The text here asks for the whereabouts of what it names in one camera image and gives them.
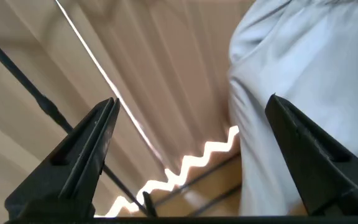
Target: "white garment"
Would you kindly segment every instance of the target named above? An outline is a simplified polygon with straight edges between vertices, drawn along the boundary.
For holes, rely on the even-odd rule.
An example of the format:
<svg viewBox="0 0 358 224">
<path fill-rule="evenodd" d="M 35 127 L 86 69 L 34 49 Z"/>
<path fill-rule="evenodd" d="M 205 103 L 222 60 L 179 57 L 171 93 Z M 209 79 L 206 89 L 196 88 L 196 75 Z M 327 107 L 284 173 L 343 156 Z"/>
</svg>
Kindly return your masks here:
<svg viewBox="0 0 358 224">
<path fill-rule="evenodd" d="M 256 1 L 232 37 L 230 59 L 240 215 L 286 215 L 301 199 L 264 109 L 276 93 L 358 156 L 358 1 Z"/>
</svg>

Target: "curtain fold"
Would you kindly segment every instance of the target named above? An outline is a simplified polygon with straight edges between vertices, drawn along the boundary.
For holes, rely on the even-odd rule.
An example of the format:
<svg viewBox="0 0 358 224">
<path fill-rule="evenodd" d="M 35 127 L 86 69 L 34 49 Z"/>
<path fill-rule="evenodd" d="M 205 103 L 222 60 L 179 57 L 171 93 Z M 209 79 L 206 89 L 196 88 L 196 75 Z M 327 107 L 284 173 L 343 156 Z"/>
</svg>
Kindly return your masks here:
<svg viewBox="0 0 358 224">
<path fill-rule="evenodd" d="M 179 174 L 206 141 L 226 141 L 229 40 L 252 1 L 60 3 L 155 149 L 122 109 L 106 164 L 133 194 L 166 181 L 164 168 Z M 54 1 L 0 0 L 0 47 L 72 126 L 116 97 Z M 0 223 L 4 199 L 65 135 L 0 64 Z M 118 195 L 102 175 L 98 213 Z"/>
</svg>

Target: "light strip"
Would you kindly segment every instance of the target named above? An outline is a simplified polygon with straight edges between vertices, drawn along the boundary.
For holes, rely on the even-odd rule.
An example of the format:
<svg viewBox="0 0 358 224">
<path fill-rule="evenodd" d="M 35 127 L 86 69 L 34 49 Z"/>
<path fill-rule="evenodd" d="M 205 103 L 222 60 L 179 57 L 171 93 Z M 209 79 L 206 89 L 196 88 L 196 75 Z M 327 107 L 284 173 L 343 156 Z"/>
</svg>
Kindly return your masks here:
<svg viewBox="0 0 358 224">
<path fill-rule="evenodd" d="M 130 109 L 128 108 L 127 104 L 125 103 L 124 99 L 122 98 L 120 92 L 118 91 L 117 87 L 115 86 L 115 84 L 110 80 L 110 78 L 107 76 L 107 73 L 104 71 L 104 69 L 102 68 L 102 66 L 100 66 L 100 63 L 97 61 L 96 57 L 93 55 L 91 49 L 88 47 L 88 44 L 86 44 L 85 40 L 82 38 L 81 34 L 78 32 L 77 28 L 74 26 L 73 21 L 71 21 L 71 19 L 68 17 L 68 14 L 66 12 L 66 10 L 63 8 L 63 6 L 59 3 L 58 0 L 55 0 L 55 2 L 57 3 L 57 5 L 59 6 L 60 10 L 62 11 L 63 15 L 66 17 L 67 22 L 69 23 L 69 25 L 71 26 L 71 28 L 73 29 L 74 33 L 76 34 L 76 36 L 78 37 L 78 39 L 81 41 L 82 45 L 84 46 L 86 52 L 88 53 L 88 55 L 91 57 L 93 63 L 96 65 L 96 67 L 98 68 L 99 72 L 102 74 L 103 78 L 105 79 L 105 81 L 108 83 L 108 85 L 110 86 L 111 90 L 114 92 L 114 94 L 117 96 L 117 98 L 119 98 L 121 105 L 124 107 L 124 110 L 126 111 L 126 113 L 128 114 L 128 116 L 130 117 L 131 121 L 134 123 L 134 126 L 136 127 L 137 131 L 139 132 L 139 134 L 142 136 L 143 140 L 146 142 L 146 144 L 148 145 L 148 147 L 152 150 L 152 152 L 154 153 L 154 155 L 160 160 L 162 161 L 161 155 L 160 153 L 155 150 L 153 144 L 150 142 L 149 138 L 146 136 L 146 134 L 144 133 L 143 129 L 141 128 L 139 122 L 136 120 L 136 118 L 134 117 L 134 115 L 132 114 L 132 112 L 130 111 Z"/>
<path fill-rule="evenodd" d="M 146 191 L 147 193 L 151 193 L 151 191 L 153 190 L 172 191 L 175 185 L 181 186 L 185 184 L 190 167 L 205 166 L 208 163 L 212 152 L 228 152 L 233 145 L 234 136 L 238 132 L 239 128 L 237 126 L 233 126 L 229 129 L 229 136 L 227 138 L 226 143 L 211 141 L 206 142 L 204 146 L 204 155 L 202 157 L 184 156 L 180 169 L 180 175 L 175 175 L 169 169 L 165 169 L 165 174 L 168 177 L 168 182 L 165 183 L 156 180 L 147 181 L 144 187 L 142 187 L 138 191 L 136 195 L 136 200 L 138 200 L 139 203 L 144 204 L 144 199 L 142 195 L 143 191 Z M 95 217 L 116 217 L 123 207 L 127 208 L 129 212 L 139 211 L 138 206 L 134 202 L 129 203 L 123 196 L 118 196 L 107 214 L 95 215 Z"/>
<path fill-rule="evenodd" d="M 149 141 L 148 137 L 145 135 L 143 129 L 141 128 L 139 122 L 135 119 L 134 115 L 126 105 L 124 99 L 122 98 L 120 92 L 118 91 L 117 87 L 114 85 L 114 83 L 110 80 L 110 78 L 107 76 L 107 73 L 104 71 L 102 66 L 100 66 L 100 63 L 97 61 L 96 57 L 93 55 L 91 49 L 88 47 L 84 39 L 82 38 L 81 34 L 78 32 L 77 28 L 74 26 L 74 23 L 71 21 L 71 19 L 68 17 L 68 14 L 66 13 L 66 10 L 64 10 L 63 6 L 59 3 L 58 0 L 55 0 L 57 5 L 59 6 L 60 10 L 62 11 L 63 15 L 66 17 L 66 20 L 70 24 L 71 28 L 73 29 L 74 33 L 78 37 L 78 39 L 81 41 L 83 47 L 87 51 L 88 55 L 91 57 L 92 61 L 102 74 L 105 81 L 108 83 L 114 94 L 120 99 L 121 105 L 124 107 L 125 111 L 129 115 L 131 121 L 134 123 L 136 129 L 142 136 L 143 140 L 147 143 L 149 148 L 153 151 L 153 153 L 160 159 L 161 155 L 158 153 L 158 151 L 155 150 L 151 142 Z M 180 169 L 180 175 L 175 175 L 172 171 L 169 169 L 165 169 L 165 174 L 168 177 L 168 182 L 160 182 L 156 180 L 149 180 L 146 182 L 146 184 L 139 190 L 139 192 L 136 195 L 136 199 L 139 203 L 144 204 L 144 199 L 142 192 L 146 191 L 148 193 L 151 193 L 153 190 L 166 190 L 166 191 L 172 191 L 175 185 L 183 185 L 186 182 L 188 172 L 190 167 L 204 167 L 211 157 L 212 152 L 228 152 L 233 144 L 234 136 L 239 132 L 239 129 L 237 126 L 233 126 L 229 129 L 229 136 L 227 139 L 227 142 L 211 142 L 208 141 L 205 143 L 204 146 L 204 155 L 202 157 L 195 157 L 195 156 L 184 156 L 182 161 L 182 167 Z M 114 201 L 112 207 L 105 215 L 95 215 L 95 217 L 116 217 L 118 213 L 121 211 L 121 209 L 125 207 L 130 212 L 137 212 L 139 211 L 138 206 L 135 203 L 129 203 L 123 196 L 118 196 L 117 199 Z"/>
</svg>

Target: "wooden floor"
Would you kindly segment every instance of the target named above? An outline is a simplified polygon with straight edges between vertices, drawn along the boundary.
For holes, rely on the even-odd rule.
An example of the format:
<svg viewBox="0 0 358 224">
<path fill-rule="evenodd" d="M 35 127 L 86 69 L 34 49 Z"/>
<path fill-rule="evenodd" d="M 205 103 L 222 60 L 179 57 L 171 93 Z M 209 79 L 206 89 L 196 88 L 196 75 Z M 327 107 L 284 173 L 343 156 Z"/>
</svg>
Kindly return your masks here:
<svg viewBox="0 0 358 224">
<path fill-rule="evenodd" d="M 210 162 L 206 167 L 194 167 L 190 169 L 187 182 L 201 176 L 205 172 L 222 164 L 223 161 L 230 159 L 223 166 L 214 170 L 212 173 L 203 177 L 199 181 L 180 191 L 167 200 L 162 199 L 170 192 L 156 190 L 151 193 L 154 203 L 156 203 L 157 215 L 160 217 L 215 217 L 215 216 L 237 216 L 239 210 L 239 201 L 241 196 L 241 157 L 234 157 L 239 153 L 239 147 L 236 143 L 230 152 L 218 152 L 211 155 Z M 214 198 L 222 194 L 229 193 L 218 203 L 204 209 L 202 212 L 196 212 L 205 207 Z M 142 217 L 142 212 L 129 213 L 126 209 L 121 210 L 120 217 Z"/>
</svg>

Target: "white cloth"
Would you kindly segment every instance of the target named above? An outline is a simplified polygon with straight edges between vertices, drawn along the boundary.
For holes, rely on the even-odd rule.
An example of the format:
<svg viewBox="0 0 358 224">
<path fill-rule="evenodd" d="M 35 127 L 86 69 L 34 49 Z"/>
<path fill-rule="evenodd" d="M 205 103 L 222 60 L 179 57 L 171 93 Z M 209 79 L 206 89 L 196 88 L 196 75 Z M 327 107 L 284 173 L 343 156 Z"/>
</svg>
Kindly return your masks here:
<svg viewBox="0 0 358 224">
<path fill-rule="evenodd" d="M 265 117 L 267 100 L 288 99 L 358 156 L 358 1 L 256 1 L 230 59 L 240 215 L 286 215 L 301 199 Z"/>
</svg>

